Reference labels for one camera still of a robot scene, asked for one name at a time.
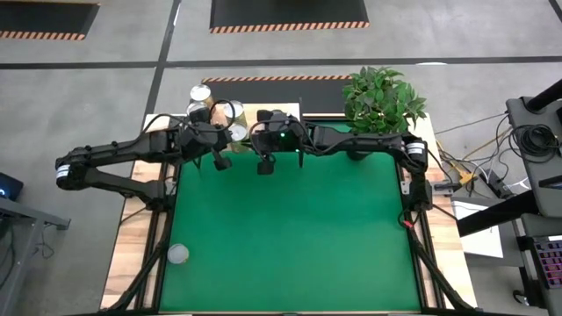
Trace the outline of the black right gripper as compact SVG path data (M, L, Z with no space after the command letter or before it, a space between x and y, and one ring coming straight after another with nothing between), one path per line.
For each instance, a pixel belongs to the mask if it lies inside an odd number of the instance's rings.
M306 129L280 110L258 110L250 131L250 143L258 154L298 152L303 149Z

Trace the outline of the pale green Pears can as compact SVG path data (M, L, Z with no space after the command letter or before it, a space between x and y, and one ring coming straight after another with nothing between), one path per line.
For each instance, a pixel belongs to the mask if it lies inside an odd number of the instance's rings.
M248 151L249 149L244 145L243 141L247 139L247 128L243 125L233 123L228 128L232 142L230 144L231 150L235 153L243 153Z

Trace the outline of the pale green Oranges can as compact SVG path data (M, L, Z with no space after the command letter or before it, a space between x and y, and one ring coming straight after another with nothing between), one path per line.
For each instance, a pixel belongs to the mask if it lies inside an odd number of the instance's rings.
M244 106L242 102L231 100L225 103L221 103L221 106L228 124L233 123L242 126L247 125Z

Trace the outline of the cream orange Green label can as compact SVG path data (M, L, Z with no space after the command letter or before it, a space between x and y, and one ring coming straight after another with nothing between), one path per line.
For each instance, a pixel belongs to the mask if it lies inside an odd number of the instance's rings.
M189 249L181 243L171 245L167 252L168 261L172 264L183 264L187 262L189 256Z

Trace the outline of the black mat orange striped edge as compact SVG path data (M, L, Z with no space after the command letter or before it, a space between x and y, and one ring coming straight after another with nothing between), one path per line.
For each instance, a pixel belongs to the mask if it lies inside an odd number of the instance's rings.
M370 26L364 0L212 0L212 34L358 29Z
M84 40L100 3L0 1L0 39Z
M300 103L303 114L342 116L342 89L350 75L207 77L201 81L217 98L244 104Z

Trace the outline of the potted green plant black pot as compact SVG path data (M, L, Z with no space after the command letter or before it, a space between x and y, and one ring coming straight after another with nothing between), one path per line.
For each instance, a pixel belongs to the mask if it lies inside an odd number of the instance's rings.
M426 99L402 76L392 68L363 67L342 88L345 117L362 145L347 153L351 160L363 160L375 145L379 150L407 154L423 165L428 162L427 143L409 132L418 119L427 117Z

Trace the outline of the green table mat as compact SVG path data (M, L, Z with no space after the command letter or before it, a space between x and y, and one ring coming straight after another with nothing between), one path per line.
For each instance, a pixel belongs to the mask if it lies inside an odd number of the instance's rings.
M393 158L252 153L181 168L164 312L412 312L420 307Z

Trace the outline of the grey desk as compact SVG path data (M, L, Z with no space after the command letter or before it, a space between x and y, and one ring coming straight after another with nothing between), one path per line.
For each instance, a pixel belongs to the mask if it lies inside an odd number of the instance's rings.
M46 226L67 230L70 220L0 198L0 316L11 316Z

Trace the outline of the black device blue light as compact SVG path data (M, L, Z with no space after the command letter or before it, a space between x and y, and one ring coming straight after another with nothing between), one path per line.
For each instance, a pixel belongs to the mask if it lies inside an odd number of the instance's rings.
M23 182L0 172L0 198L17 201L23 187Z

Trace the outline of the black power strip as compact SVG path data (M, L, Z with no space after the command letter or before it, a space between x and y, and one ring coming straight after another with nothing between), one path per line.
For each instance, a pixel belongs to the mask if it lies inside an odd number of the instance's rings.
M507 199L514 196L514 193L507 187L503 180L491 169L481 171L479 176L497 198Z

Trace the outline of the black bar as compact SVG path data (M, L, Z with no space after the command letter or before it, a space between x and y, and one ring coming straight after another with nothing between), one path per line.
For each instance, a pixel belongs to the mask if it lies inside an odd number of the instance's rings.
M535 195L531 190L459 219L457 221L459 236L465 237L519 219L523 214L540 214Z

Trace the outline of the white paper sheet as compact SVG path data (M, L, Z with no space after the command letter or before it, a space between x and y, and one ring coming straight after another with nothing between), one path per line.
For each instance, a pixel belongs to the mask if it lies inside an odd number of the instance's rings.
M452 208L457 219L463 219L476 212L485 210L484 205L476 205L458 200L452 201ZM463 250L467 254L502 258L501 235L498 226L472 233L460 238Z

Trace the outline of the grey equipment cart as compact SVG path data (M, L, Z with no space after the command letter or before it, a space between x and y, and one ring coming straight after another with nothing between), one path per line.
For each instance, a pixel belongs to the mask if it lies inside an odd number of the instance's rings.
M540 214L562 218L562 78L534 97L511 98L506 106L509 145L523 160Z

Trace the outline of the backlit keyboard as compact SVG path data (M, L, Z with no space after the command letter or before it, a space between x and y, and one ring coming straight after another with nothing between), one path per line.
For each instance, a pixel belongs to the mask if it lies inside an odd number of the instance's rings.
M562 241L534 240L532 256L547 289L562 289Z

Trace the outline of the wooden shelf black metal frame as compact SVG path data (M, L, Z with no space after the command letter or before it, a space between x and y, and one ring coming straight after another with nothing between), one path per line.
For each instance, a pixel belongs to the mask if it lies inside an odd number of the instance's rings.
M233 124L233 123L230 124L227 123L227 120L222 111L221 103L225 103L227 101L218 102L214 108L209 107L211 111L211 120L209 123L210 125L212 126L218 125L220 127L224 127L224 126L231 126ZM245 111L245 117L247 120L247 125L245 127L247 128L248 131L247 139L243 141L243 143L249 150L251 149L251 146L249 144L249 135L250 135L249 130L252 125L258 122L256 120L256 112L258 110L268 110L268 111L280 110L287 115L292 115L296 119L300 118L299 103L243 104L243 106ZM174 126L184 126L187 125L188 123L190 123L190 120L186 114L186 110L185 110L185 114L177 114L177 115L170 115L170 116L165 116L165 115L158 116L156 114L150 114L147 115L146 117L146 121L142 133L160 131ZM230 144L231 143L227 145L226 150L234 153L231 150Z

